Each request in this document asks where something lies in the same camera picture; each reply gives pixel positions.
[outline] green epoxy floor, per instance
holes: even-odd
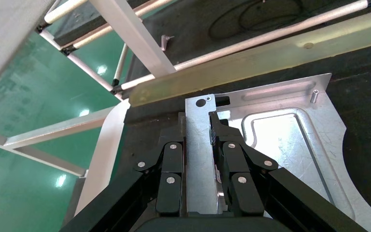
[[[112,32],[75,54],[111,83],[122,47],[122,40]],[[128,65],[126,62],[123,76]],[[0,78],[0,134],[17,135],[117,103],[107,90],[32,33]],[[88,168],[99,131],[35,147]],[[0,232],[58,231],[76,178],[0,150]]]

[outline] hole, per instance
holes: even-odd
[[[196,106],[198,107],[203,107],[205,106],[205,100],[204,99],[200,99],[196,102]]]
[[[216,107],[225,106],[225,105],[229,105],[229,104],[230,104],[229,96],[215,97],[215,106]]]

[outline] black cable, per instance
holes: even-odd
[[[236,6],[232,7],[231,9],[227,10],[225,13],[220,15],[216,20],[214,20],[214,22],[212,22],[212,24],[210,25],[210,27],[208,29],[208,36],[212,39],[217,39],[218,40],[218,39],[227,39],[227,38],[233,37],[237,34],[240,34],[242,32],[246,32],[246,31],[263,31],[263,32],[266,32],[267,30],[272,29],[272,28],[274,28],[274,29],[283,28],[283,27],[288,26],[289,24],[297,21],[300,18],[308,18],[308,17],[314,16],[313,13],[315,11],[318,11],[322,8],[325,8],[325,7],[331,5],[334,2],[334,0],[330,1],[328,4],[325,4],[321,7],[318,7],[316,9],[313,9],[313,10],[309,11],[309,10],[305,9],[301,0],[291,0],[291,1],[296,3],[296,5],[298,7],[298,13],[297,14],[280,15],[280,16],[276,16],[276,17],[273,17],[273,18],[269,18],[269,19],[260,21],[258,23],[252,24],[252,25],[248,25],[248,26],[243,24],[243,17],[247,14],[247,12],[252,7],[258,5],[259,3],[263,3],[263,1],[262,0],[247,0],[247,1],[244,1],[244,2],[242,2],[242,3],[240,3]],[[243,7],[243,6],[246,6],[246,8],[238,16],[238,26],[239,26],[240,31],[238,31],[236,33],[233,33],[231,35],[227,35],[227,36],[217,36],[217,35],[215,35],[215,33],[213,32],[213,28],[216,26],[216,24],[222,18],[224,18],[228,14],[232,13],[233,11],[235,11],[235,10],[237,10],[237,9]],[[258,26],[261,25],[261,24],[265,24],[267,22],[277,20],[277,19],[279,20],[281,18],[287,18],[287,20],[285,20],[283,23],[274,23],[274,24],[270,24],[270,25],[262,26],[262,27],[258,28]]]
[[[302,4],[302,1],[301,0],[292,0],[294,3],[296,3],[296,5],[298,6],[299,8],[299,12],[298,14],[286,14],[286,15],[281,15],[281,16],[276,16],[276,17],[273,17],[273,18],[270,18],[270,19],[265,19],[261,22],[258,22],[258,23],[255,23],[255,24],[252,24],[250,26],[244,26],[243,23],[242,23],[242,19],[243,17],[245,16],[245,14],[254,6],[258,5],[258,3],[263,3],[263,1],[257,1],[257,2],[254,2],[254,3],[251,3],[250,5],[247,6],[247,8],[245,10],[243,10],[243,12],[240,14],[240,16],[238,17],[238,25],[243,28],[244,30],[252,30],[252,31],[262,31],[262,30],[267,30],[269,28],[273,28],[273,27],[277,27],[277,28],[282,28],[284,27],[285,25],[288,25],[292,22],[295,22],[298,18],[300,18],[303,13],[304,13],[304,7],[303,7],[303,4]],[[264,24],[268,21],[271,21],[271,20],[276,20],[276,19],[280,19],[280,18],[286,18],[286,17],[293,17],[292,19],[290,20],[287,20],[286,22],[284,23],[275,23],[275,24],[271,24],[270,26],[264,26],[264,27],[261,27],[261,28],[257,28],[257,29],[253,29],[255,28],[256,26],[258,25],[261,25],[261,24]]]

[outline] metal rail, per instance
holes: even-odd
[[[16,149],[5,147],[4,144],[6,141],[7,138],[0,135],[0,149],[7,150],[9,152],[37,161],[39,163],[46,164],[48,166],[57,168],[76,176],[84,176],[86,173],[86,169],[84,168],[78,167],[58,157],[49,155],[46,152],[39,151],[31,146],[23,146]]]

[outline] metal pipe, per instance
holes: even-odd
[[[315,103],[318,98],[319,90],[315,89],[311,95],[311,103]]]
[[[119,62],[117,64],[116,73],[114,74],[114,78],[113,78],[114,80],[120,80],[121,73],[123,72],[123,66],[126,61],[127,52],[128,52],[128,46],[127,44],[124,44],[122,52],[120,54]]]
[[[136,13],[136,15],[138,17],[141,17],[143,15],[145,15],[146,13],[150,12],[150,11],[153,11],[161,6],[164,6],[165,4],[169,3],[169,2],[172,2],[173,0],[150,0],[136,8],[134,8],[134,12]],[[93,40],[95,39],[98,39],[100,37],[102,37],[103,35],[113,31],[113,28],[107,23],[104,25],[105,28],[99,30],[98,32],[96,33],[93,33],[91,35],[89,35],[88,37],[76,42],[73,44],[73,47],[78,49],[78,48],[81,48],[83,47],[84,45],[92,42]]]
[[[227,55],[245,50],[247,48],[250,48],[250,47],[262,44],[262,43],[266,43],[266,42],[281,38],[283,36],[286,36],[286,35],[289,35],[289,34],[292,34],[292,33],[295,33],[295,32],[298,32],[298,31],[301,31],[301,30],[304,30],[304,29],[307,29],[307,28],[310,28],[310,27],[313,27],[313,26],[316,26],[316,25],[319,25],[319,24],[322,24],[322,23],[325,23],[325,22],[328,22],[328,21],[333,20],[335,18],[339,18],[339,17],[342,17],[344,15],[348,15],[348,14],[351,14],[353,12],[357,12],[357,11],[366,9],[367,7],[368,7],[368,1],[367,0],[355,1],[353,3],[350,3],[348,5],[345,5],[345,6],[337,8],[337,9],[328,11],[326,13],[308,18],[308,19],[306,19],[306,20],[304,20],[300,23],[294,24],[292,26],[282,28],[282,29],[277,29],[277,30],[262,34],[260,36],[251,38],[249,40],[242,41],[242,42],[236,43],[234,45],[216,50],[214,52],[210,52],[210,53],[205,54],[203,56],[200,56],[200,57],[188,60],[186,62],[177,64],[177,65],[174,66],[174,68],[177,71],[179,71],[179,70],[183,70],[183,69],[186,69],[186,68],[189,68],[189,67],[193,67],[193,66],[196,66],[196,65],[199,65],[199,64],[217,59],[217,58],[221,58],[221,57],[224,57],[224,56],[227,56]],[[138,85],[140,83],[143,83],[143,82],[146,82],[146,81],[149,81],[149,80],[153,80],[153,79],[155,79],[155,77],[153,75],[149,74],[149,75],[146,75],[146,76],[141,77],[139,79],[124,83],[124,84],[121,85],[121,88],[122,88],[122,90],[125,90],[125,89],[128,89],[128,88],[135,87],[136,85]]]
[[[48,41],[58,51],[62,50],[62,48],[53,40],[54,36],[50,32],[42,30],[42,32],[39,33],[39,35],[42,36],[42,38],[44,38],[46,41]]]
[[[53,11],[54,9],[57,8],[57,6],[59,6],[60,2],[62,0],[55,0],[55,2],[53,3],[53,5],[49,8],[49,10],[46,12],[46,14],[48,14],[49,12]]]
[[[107,91],[113,89],[113,87],[105,81],[100,75],[98,75],[95,71],[93,71],[89,66],[87,66],[81,59],[73,54],[69,54],[67,56],[73,63],[75,63],[79,68],[81,68],[85,73],[87,73],[91,78],[93,78],[97,83],[99,83],[103,88]]]
[[[67,13],[73,11],[74,9],[76,9],[85,2],[87,2],[87,0],[68,0],[64,4],[60,5],[56,9],[46,14],[44,20],[46,23],[52,24],[56,20],[62,18]]]

